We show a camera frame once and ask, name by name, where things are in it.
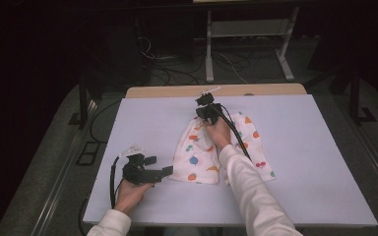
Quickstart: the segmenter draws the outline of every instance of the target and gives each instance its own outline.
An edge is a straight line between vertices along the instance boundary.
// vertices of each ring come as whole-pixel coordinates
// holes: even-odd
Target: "white table surface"
[[[146,156],[157,156],[152,169],[171,164],[180,136],[196,116],[196,98],[122,99],[84,222],[98,223],[110,208],[110,166],[119,152],[137,144]],[[215,102],[231,114],[242,111],[252,119],[277,176],[267,182],[268,187],[296,226],[377,225],[312,95],[222,96]],[[118,161],[116,183],[127,162],[127,158]],[[164,178],[147,191],[131,215],[133,223],[243,225],[232,192],[221,177],[216,185]]]

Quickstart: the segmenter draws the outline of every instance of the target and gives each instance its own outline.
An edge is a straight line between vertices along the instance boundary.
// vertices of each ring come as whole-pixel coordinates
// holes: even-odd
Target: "person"
[[[251,161],[231,144],[228,125],[220,118],[215,125],[205,121],[204,127],[220,149],[219,160],[227,172],[232,193],[245,220],[247,234],[301,235],[269,192]],[[136,186],[124,180],[119,187],[115,208],[109,209],[88,235],[126,235],[131,225],[129,213],[153,185]]]

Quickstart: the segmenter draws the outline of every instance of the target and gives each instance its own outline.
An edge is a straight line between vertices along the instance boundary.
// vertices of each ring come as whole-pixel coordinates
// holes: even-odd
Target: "right hand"
[[[222,118],[219,118],[215,125],[211,125],[208,121],[204,121],[204,126],[211,140],[222,149],[231,144],[231,136],[229,126]]]

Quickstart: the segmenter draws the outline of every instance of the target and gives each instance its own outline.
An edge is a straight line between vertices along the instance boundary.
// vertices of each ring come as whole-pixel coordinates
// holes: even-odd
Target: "gray carpet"
[[[234,55],[234,52],[227,53],[229,50],[229,47],[226,47],[229,44],[227,41],[218,42],[215,51],[225,55],[231,62],[237,62],[233,63],[233,66],[238,76],[248,83],[285,83],[284,75],[273,53],[280,41],[266,38],[257,40],[260,43],[253,49],[251,46],[237,48],[236,54],[239,55]],[[293,40],[288,48],[286,58],[297,83],[306,83],[319,75],[318,72],[306,69],[317,42],[316,39],[308,38]],[[243,41],[232,43],[243,45]],[[198,83],[203,84],[205,68],[202,48],[199,51],[201,52],[195,60],[175,58],[156,63],[150,85],[196,85],[197,82],[193,77]],[[218,54],[214,54],[214,58],[216,84],[242,84],[232,67],[224,63],[225,59],[222,60]],[[191,76],[182,73],[168,75],[164,68],[192,73]],[[353,124],[347,115],[347,92],[343,95],[331,95],[328,92],[330,82],[330,79],[324,81],[308,92],[314,95],[351,174],[378,220],[378,171],[370,159],[371,153],[367,151],[366,144],[361,140],[361,134],[368,137],[378,154],[378,121],[363,123],[361,127]],[[122,93],[110,93],[97,101],[90,108],[90,122],[80,131],[78,126],[68,125],[72,115],[79,109],[77,88],[72,90],[55,114],[54,121],[33,159],[29,173],[0,224],[0,235],[28,235],[32,232],[34,235],[81,235],[78,216],[85,197],[92,190],[105,144],[100,144],[93,165],[80,166],[76,161],[80,157],[82,162],[89,162],[92,159],[91,154],[83,154],[87,142],[107,141],[118,102],[123,96]],[[360,104],[368,107],[378,120],[378,94],[366,83],[361,85]],[[95,151],[95,145],[88,143],[86,151]],[[46,203],[52,204],[53,207],[49,207]],[[42,212],[48,213],[47,217],[40,217]],[[84,223],[82,226],[85,232],[91,228],[91,225]],[[144,228],[133,227],[131,234],[144,235],[144,231]],[[378,226],[359,229],[305,228],[303,234],[378,235]]]

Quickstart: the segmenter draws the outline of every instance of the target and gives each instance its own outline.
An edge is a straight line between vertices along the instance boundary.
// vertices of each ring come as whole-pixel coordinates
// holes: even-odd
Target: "white cloth with colorful dots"
[[[173,174],[168,178],[199,184],[216,184],[220,162],[217,148],[205,130],[203,120],[195,117],[186,128],[173,158]]]
[[[231,118],[263,180],[275,179],[275,174],[263,154],[260,135],[250,118],[241,112],[231,115]],[[244,154],[232,132],[231,142]],[[209,138],[203,120],[195,117],[180,138],[173,158],[173,174],[168,178],[198,184],[216,184],[220,179],[220,167],[217,147]]]
[[[242,112],[231,115],[231,118],[248,154],[250,155],[253,165],[257,167],[256,169],[260,173],[262,179],[264,181],[274,180],[276,178],[275,173],[263,153],[260,134],[251,119],[248,116],[243,115]],[[241,146],[238,144],[237,138],[232,132],[231,142],[238,148],[241,154],[244,154]]]

